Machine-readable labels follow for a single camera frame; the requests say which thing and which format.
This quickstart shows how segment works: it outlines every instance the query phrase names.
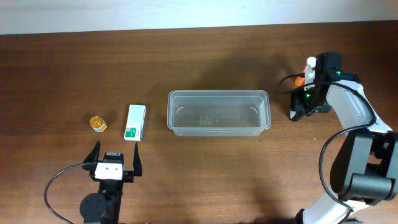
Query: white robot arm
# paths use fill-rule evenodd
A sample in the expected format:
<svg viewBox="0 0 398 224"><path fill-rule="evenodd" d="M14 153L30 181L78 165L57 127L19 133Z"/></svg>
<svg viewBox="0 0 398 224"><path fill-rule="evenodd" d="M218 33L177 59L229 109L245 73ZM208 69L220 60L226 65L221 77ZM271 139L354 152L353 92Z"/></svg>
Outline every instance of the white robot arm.
<svg viewBox="0 0 398 224"><path fill-rule="evenodd" d="M333 108L344 129L367 127L345 133L346 140L332 165L334 192L330 193L337 201L325 193L297 214L297 224L343 223L354 212L392 200L398 192L398 152L394 153L398 134L370 106L358 76L343 73L340 63L340 54L331 52L307 60L305 73L297 75L305 77L305 85L289 91L290 119L298 121L304 115L327 113ZM382 162L368 164L370 154Z"/></svg>

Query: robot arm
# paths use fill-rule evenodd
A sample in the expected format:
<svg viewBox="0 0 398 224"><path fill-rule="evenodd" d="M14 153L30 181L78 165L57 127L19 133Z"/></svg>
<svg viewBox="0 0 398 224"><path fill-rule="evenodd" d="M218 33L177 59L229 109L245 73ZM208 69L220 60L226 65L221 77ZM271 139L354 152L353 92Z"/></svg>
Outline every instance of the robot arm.
<svg viewBox="0 0 398 224"><path fill-rule="evenodd" d="M120 205L123 195L123 184L133 183L134 177L142 176L141 160L138 155L138 145L134 148L132 166L134 170L123 170L124 156L118 152L107 152L102 161L98 160L100 142L98 141L83 166L90 172L90 177L99 182L97 193L87 195L80 204L80 214L87 224L118 224Z"/></svg>
<svg viewBox="0 0 398 224"><path fill-rule="evenodd" d="M314 112L327 113L333 107L344 129L370 123L373 113L353 92L341 86L316 85L317 81L339 83L357 91L367 101L358 77L342 73L340 61L340 54L327 52L317 57L315 71L305 70L305 78L310 77L315 85L307 85L309 87L292 93L292 121ZM353 212L325 193L315 204L297 214L296 223L340 223L358 210L395 197L398 152L394 153L394 148L398 135L376 112L374 115L376 122L372 126L346 133L346 140L331 168L333 195L351 206ZM368 163L370 154L381 159L380 164Z"/></svg>

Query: clear plastic container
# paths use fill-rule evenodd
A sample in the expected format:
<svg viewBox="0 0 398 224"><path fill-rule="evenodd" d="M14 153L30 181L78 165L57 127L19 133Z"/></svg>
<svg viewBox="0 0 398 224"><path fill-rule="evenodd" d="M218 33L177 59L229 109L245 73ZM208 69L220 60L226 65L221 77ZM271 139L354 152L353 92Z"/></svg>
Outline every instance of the clear plastic container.
<svg viewBox="0 0 398 224"><path fill-rule="evenodd" d="M171 91L167 125L177 136L258 136L271 126L261 90Z"/></svg>

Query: wood grain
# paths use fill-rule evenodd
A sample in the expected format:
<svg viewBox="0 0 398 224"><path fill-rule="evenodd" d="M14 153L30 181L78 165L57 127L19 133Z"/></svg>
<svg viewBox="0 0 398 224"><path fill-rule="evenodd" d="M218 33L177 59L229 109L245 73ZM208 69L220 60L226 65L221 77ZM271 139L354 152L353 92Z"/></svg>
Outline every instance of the wood grain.
<svg viewBox="0 0 398 224"><path fill-rule="evenodd" d="M122 152L129 104L147 106L139 143L144 176L124 186L120 222L269 223L291 218L323 193L318 154L341 129L334 112L289 121L289 96L277 82L308 56L343 54L378 115L398 128L398 22L209 29L135 30L0 36L0 216L4 223L61 223L45 207L47 181L80 163L101 141L101 155ZM292 82L286 88L293 87ZM168 129L172 90L265 90L272 126L256 138L179 138ZM109 124L103 133L93 115ZM325 158L325 175L343 138ZM56 180L54 209L81 223L79 205L98 184L81 169ZM394 223L398 200L355 214Z"/></svg>

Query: black cable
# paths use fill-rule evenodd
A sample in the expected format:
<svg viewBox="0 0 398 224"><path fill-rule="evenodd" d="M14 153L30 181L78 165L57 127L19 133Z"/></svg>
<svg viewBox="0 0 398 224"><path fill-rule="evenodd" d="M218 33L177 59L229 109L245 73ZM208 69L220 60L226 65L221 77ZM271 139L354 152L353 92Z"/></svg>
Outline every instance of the black cable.
<svg viewBox="0 0 398 224"><path fill-rule="evenodd" d="M324 81L320 81L320 82L311 82L311 83L302 85L302 86L300 86L300 87L298 87L298 88L295 88L295 89L293 89L293 90L288 90L288 91L282 92L282 91L280 90L280 85L282 84L282 82L283 82L284 80L286 80L287 78L290 78L290 77L302 77L302 73L297 74L297 75L289 75L289 76L285 77L284 79L282 79L281 82L280 82L279 85L278 85L278 91L279 91L279 93L281 93L281 94L293 93L293 92L295 92L295 91L299 91L299 90L305 88L306 86L310 86L310 85L315 85L315 86L316 86L316 85L335 85L335 86L342 87L342 88L344 88L344 89L346 89L346 90L349 90L349 91L352 92L354 95L356 95L356 96L365 104L365 106L368 108L369 112L372 114L372 119L370 120L370 122L369 122L368 124L363 124L363 125L358 125L358 126L353 126L353 127L350 127L350 128L346 128L346 129L344 129L344 130L342 130L342 131L339 131L339 132L337 132L336 134L332 135L332 137L330 137L330 138L326 141L326 143L323 145L323 147L322 147L322 149L321 149L321 153L320 153L320 155L319 155L319 164L318 164L318 167L319 167L319 178L320 178L320 180L321 180L321 184L322 184L323 189L324 189L325 192L329 195L329 197L330 197L331 199L333 199L336 203L338 203L338 204L340 204L340 205L346 207L346 208L349 210L349 213L350 213L350 212L354 212L354 210L353 210L353 208L352 208L351 206L347 205L346 203L344 203L344 202L342 202L341 200L339 200L338 198L336 198L336 197L330 192L330 190L328 189L328 187L326 186L325 178L323 177L323 156L325 155L325 151L326 151L326 148L328 147L328 145L329 145L334 139L336 139L338 136L341 136L342 134L347 133L347 132L349 132L349 131L354 131L354 130L358 130L358 129L368 128L368 127L374 125L374 123L376 123L376 115L374 114L374 111L373 111L373 109L372 109L372 106L371 106L370 103L365 99L365 97L363 97L362 95L360 95L360 94L358 93L358 91L356 91L356 90L354 90L354 89L352 89L352 88L350 88L350 87L348 87L348 86L346 86L346 85L343 85L343 84L340 84L340 83L335 83L335 82L324 82Z"/></svg>
<svg viewBox="0 0 398 224"><path fill-rule="evenodd" d="M348 211L346 216L344 216L344 218L338 223L338 224L343 224L345 221L347 221L349 219L349 216L352 214L351 211Z"/></svg>
<svg viewBox="0 0 398 224"><path fill-rule="evenodd" d="M44 203L47 206L47 208L59 219L63 220L64 222L68 223L68 224L73 224L71 221L67 220L66 218L63 218L60 214L58 214L56 211L54 211L54 209L52 209L52 207L49 204L49 201L47 200L47 191L49 190L49 187L51 185L51 183L55 180L55 178L57 178L59 175L63 174L64 172L74 169L76 167L80 167L80 166L85 166L85 165L94 165L94 162L86 162L86 163L82 163L82 164L76 164L70 167L67 167L63 170L61 170L58 174L55 174L50 181L47 183L47 185L45 186L44 189Z"/></svg>

